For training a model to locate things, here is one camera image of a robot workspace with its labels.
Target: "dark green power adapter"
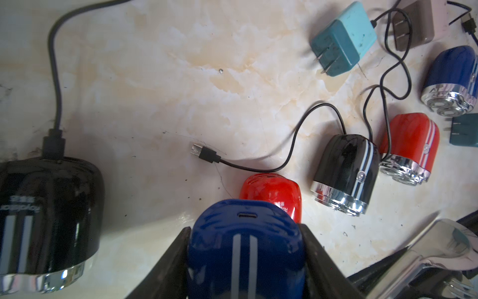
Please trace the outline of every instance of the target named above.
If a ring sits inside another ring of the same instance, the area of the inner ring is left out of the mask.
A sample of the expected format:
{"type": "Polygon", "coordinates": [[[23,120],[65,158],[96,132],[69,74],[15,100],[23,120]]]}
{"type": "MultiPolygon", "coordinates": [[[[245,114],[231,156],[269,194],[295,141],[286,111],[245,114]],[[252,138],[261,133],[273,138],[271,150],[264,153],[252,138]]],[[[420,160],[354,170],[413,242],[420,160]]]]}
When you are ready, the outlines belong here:
{"type": "Polygon", "coordinates": [[[450,143],[478,147],[478,113],[468,113],[453,118],[450,143]]]}

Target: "usb plug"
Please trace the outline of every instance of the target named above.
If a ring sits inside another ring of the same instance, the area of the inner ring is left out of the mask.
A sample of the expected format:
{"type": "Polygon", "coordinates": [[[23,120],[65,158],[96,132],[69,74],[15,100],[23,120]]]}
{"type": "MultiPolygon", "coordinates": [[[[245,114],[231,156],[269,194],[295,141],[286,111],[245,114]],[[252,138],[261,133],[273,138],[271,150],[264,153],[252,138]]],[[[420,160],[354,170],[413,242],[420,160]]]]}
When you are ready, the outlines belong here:
{"type": "Polygon", "coordinates": [[[193,148],[191,148],[191,153],[199,157],[204,161],[208,161],[209,163],[219,163],[221,161],[221,156],[217,155],[215,151],[212,149],[200,146],[198,144],[194,144],[193,148]]]}

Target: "black cable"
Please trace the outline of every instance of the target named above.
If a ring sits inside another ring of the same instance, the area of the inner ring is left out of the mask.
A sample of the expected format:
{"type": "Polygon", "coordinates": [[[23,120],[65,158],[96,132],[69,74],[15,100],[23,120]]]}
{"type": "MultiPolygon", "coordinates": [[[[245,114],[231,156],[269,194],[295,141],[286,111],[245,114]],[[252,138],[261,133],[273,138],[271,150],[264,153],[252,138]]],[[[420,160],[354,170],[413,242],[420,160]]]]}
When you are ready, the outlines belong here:
{"type": "Polygon", "coordinates": [[[377,21],[385,15],[388,15],[387,28],[385,30],[385,49],[387,50],[387,52],[390,55],[395,57],[398,60],[398,62],[395,65],[393,65],[392,67],[390,67],[389,69],[387,69],[385,71],[385,73],[383,73],[382,77],[380,78],[380,84],[372,86],[372,89],[371,89],[367,99],[365,100],[364,107],[363,107],[363,118],[364,118],[364,121],[365,121],[365,125],[367,126],[367,130],[369,131],[369,139],[370,139],[371,142],[373,142],[372,127],[370,126],[370,123],[367,120],[367,113],[366,112],[367,112],[367,105],[369,103],[370,98],[372,97],[373,92],[375,91],[375,89],[380,88],[380,94],[381,94],[381,97],[382,97],[382,104],[383,104],[383,114],[385,115],[385,125],[386,125],[386,128],[387,128],[387,138],[388,138],[387,154],[382,158],[382,161],[388,159],[388,157],[390,156],[390,151],[391,151],[390,121],[389,121],[389,117],[388,117],[387,97],[385,95],[385,92],[388,92],[392,97],[394,97],[397,100],[404,100],[405,98],[407,98],[410,95],[410,92],[412,91],[412,78],[410,77],[410,72],[408,71],[407,65],[404,63],[404,60],[407,57],[408,52],[410,51],[410,47],[412,45],[412,34],[413,34],[412,21],[410,20],[410,17],[407,15],[407,13],[404,10],[394,7],[392,9],[389,9],[389,10],[385,11],[380,16],[375,18],[372,23],[376,24],[377,21]],[[404,16],[405,20],[407,21],[408,29],[409,29],[408,43],[407,43],[405,53],[403,54],[402,57],[400,57],[396,53],[394,53],[388,45],[388,36],[389,36],[389,30],[390,30],[390,24],[391,24],[391,13],[394,12],[394,11],[396,11],[398,13],[401,13],[404,16]],[[399,65],[401,65],[403,67],[403,70],[405,72],[405,75],[407,76],[407,82],[408,82],[407,92],[401,97],[397,96],[393,91],[391,91],[390,89],[386,88],[383,85],[383,82],[385,80],[385,76],[387,76],[388,73],[390,73],[394,68],[396,68],[399,65]]]}
{"type": "Polygon", "coordinates": [[[446,2],[447,4],[450,4],[450,5],[455,5],[455,6],[458,6],[458,7],[461,7],[465,10],[467,10],[466,12],[462,13],[459,17],[457,17],[456,19],[454,19],[453,21],[451,21],[448,25],[451,25],[453,23],[455,23],[456,21],[458,21],[461,17],[463,17],[464,15],[466,15],[467,13],[469,13],[471,11],[471,7],[465,5],[465,4],[461,4],[461,3],[458,3],[458,2],[454,2],[454,1],[447,1],[446,2]]]}
{"type": "Polygon", "coordinates": [[[342,126],[342,131],[344,132],[344,134],[347,134],[347,131],[345,130],[344,121],[342,119],[342,116],[340,115],[340,112],[337,110],[337,108],[334,105],[329,104],[329,103],[317,104],[314,107],[312,107],[311,109],[309,109],[302,116],[300,121],[298,122],[297,126],[295,127],[294,136],[292,138],[292,144],[291,144],[291,149],[289,150],[289,155],[287,156],[287,159],[285,160],[285,162],[277,168],[274,168],[274,169],[255,169],[255,168],[245,167],[245,166],[241,166],[241,165],[236,165],[236,164],[233,164],[231,162],[228,162],[228,161],[225,161],[225,160],[221,159],[221,157],[218,156],[216,154],[216,152],[213,151],[212,149],[210,149],[208,147],[205,147],[205,146],[200,146],[200,145],[197,145],[197,144],[193,145],[193,149],[192,149],[191,153],[199,156],[200,159],[208,161],[210,163],[213,163],[213,162],[223,163],[223,164],[226,164],[228,166],[231,166],[231,167],[234,167],[234,168],[237,168],[237,169],[242,169],[242,170],[247,170],[247,171],[252,171],[252,172],[259,172],[259,173],[271,173],[271,172],[279,171],[282,168],[284,168],[287,165],[287,163],[289,163],[289,160],[292,157],[292,151],[294,150],[295,139],[297,138],[297,133],[299,133],[299,129],[300,129],[302,123],[304,123],[305,119],[307,118],[307,116],[309,116],[309,114],[312,113],[312,111],[314,111],[317,108],[323,107],[323,106],[329,106],[332,109],[334,109],[335,113],[337,113],[338,119],[340,121],[340,125],[342,126]]]}
{"type": "Polygon", "coordinates": [[[69,19],[73,18],[76,15],[79,15],[84,12],[100,9],[100,8],[105,8],[108,6],[126,3],[129,1],[131,0],[112,0],[112,1],[106,1],[102,3],[96,3],[96,4],[80,7],[78,9],[75,9],[63,15],[61,18],[59,18],[55,22],[55,24],[53,24],[53,27],[50,29],[50,33],[48,34],[48,55],[50,57],[50,66],[52,69],[53,85],[55,88],[55,96],[56,96],[56,114],[55,114],[55,121],[53,126],[54,129],[56,130],[60,129],[61,112],[62,112],[62,96],[61,96],[60,80],[58,78],[58,68],[56,66],[56,56],[55,56],[55,48],[54,48],[56,33],[66,21],[68,21],[69,19]]]}
{"type": "Polygon", "coordinates": [[[473,40],[475,41],[475,43],[477,44],[478,46],[478,39],[477,39],[477,36],[475,34],[470,34],[471,37],[473,37],[473,40]]]}

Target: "white stripe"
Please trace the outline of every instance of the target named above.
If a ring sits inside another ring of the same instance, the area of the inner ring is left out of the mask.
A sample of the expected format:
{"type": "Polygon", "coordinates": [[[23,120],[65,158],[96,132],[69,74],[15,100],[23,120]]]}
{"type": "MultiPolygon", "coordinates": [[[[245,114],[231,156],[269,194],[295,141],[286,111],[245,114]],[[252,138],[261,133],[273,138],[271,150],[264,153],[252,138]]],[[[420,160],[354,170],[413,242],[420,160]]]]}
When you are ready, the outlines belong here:
{"type": "Polygon", "coordinates": [[[249,289],[247,291],[247,299],[256,299],[257,284],[257,238],[253,235],[249,236],[249,289]]]}
{"type": "Polygon", "coordinates": [[[18,273],[25,273],[27,267],[28,251],[30,249],[30,236],[32,235],[33,216],[25,216],[23,221],[22,245],[20,246],[20,261],[18,273]]]}
{"type": "Polygon", "coordinates": [[[373,144],[371,142],[370,142],[370,148],[371,150],[369,151],[369,161],[367,162],[367,167],[365,168],[365,179],[363,180],[362,183],[360,183],[360,188],[358,189],[357,196],[355,197],[357,199],[360,199],[360,196],[362,195],[363,185],[365,185],[365,180],[367,179],[367,174],[369,173],[370,164],[372,164],[373,144]]]}
{"type": "Polygon", "coordinates": [[[7,274],[8,272],[16,218],[16,215],[9,215],[5,217],[5,226],[3,227],[3,240],[1,243],[0,274],[7,274]]]}
{"type": "Polygon", "coordinates": [[[239,299],[240,233],[232,237],[231,299],[239,299]]]}
{"type": "Polygon", "coordinates": [[[425,168],[426,166],[426,162],[428,161],[428,156],[430,154],[430,151],[432,150],[432,144],[433,144],[433,139],[435,138],[435,123],[432,122],[432,126],[433,126],[433,130],[432,130],[432,136],[431,136],[431,139],[430,139],[430,143],[428,144],[429,148],[428,148],[428,153],[425,155],[425,159],[423,161],[423,164],[420,165],[422,168],[425,168]]]}
{"type": "MultiPolygon", "coordinates": [[[[430,125],[428,127],[428,133],[426,135],[426,139],[425,139],[425,143],[428,144],[428,141],[430,140],[430,133],[432,132],[432,120],[431,119],[428,119],[428,121],[430,122],[430,125]]],[[[422,157],[420,158],[420,162],[418,163],[420,166],[422,165],[422,162],[423,162],[423,158],[425,157],[425,145],[423,145],[423,149],[422,149],[422,157]]]]}
{"type": "MultiPolygon", "coordinates": [[[[362,158],[362,164],[360,165],[360,168],[358,169],[359,171],[363,170],[363,165],[365,164],[365,159],[367,158],[367,155],[369,154],[369,141],[367,140],[365,142],[365,152],[363,154],[363,158],[362,158]]],[[[352,196],[354,196],[354,193],[355,193],[355,190],[357,189],[357,185],[359,184],[359,181],[357,178],[355,178],[355,185],[354,185],[354,188],[352,190],[352,196]]]]}

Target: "power adapter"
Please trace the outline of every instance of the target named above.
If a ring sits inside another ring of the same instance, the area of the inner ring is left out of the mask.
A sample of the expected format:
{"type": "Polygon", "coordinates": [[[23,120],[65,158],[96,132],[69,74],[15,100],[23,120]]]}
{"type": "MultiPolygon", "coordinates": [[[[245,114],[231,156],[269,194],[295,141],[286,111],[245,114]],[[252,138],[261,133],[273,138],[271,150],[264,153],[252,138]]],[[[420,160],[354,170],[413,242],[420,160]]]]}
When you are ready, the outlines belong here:
{"type": "Polygon", "coordinates": [[[362,3],[350,4],[311,41],[312,51],[329,76],[350,71],[377,40],[362,3]]]}
{"type": "MultiPolygon", "coordinates": [[[[446,35],[449,26],[446,0],[402,0],[397,8],[404,10],[412,21],[413,35],[410,48],[427,44],[446,35]]],[[[401,13],[396,13],[392,24],[397,50],[405,51],[409,34],[405,17],[401,13]]]]}
{"type": "Polygon", "coordinates": [[[478,113],[454,117],[450,143],[458,146],[478,147],[478,113]]]}

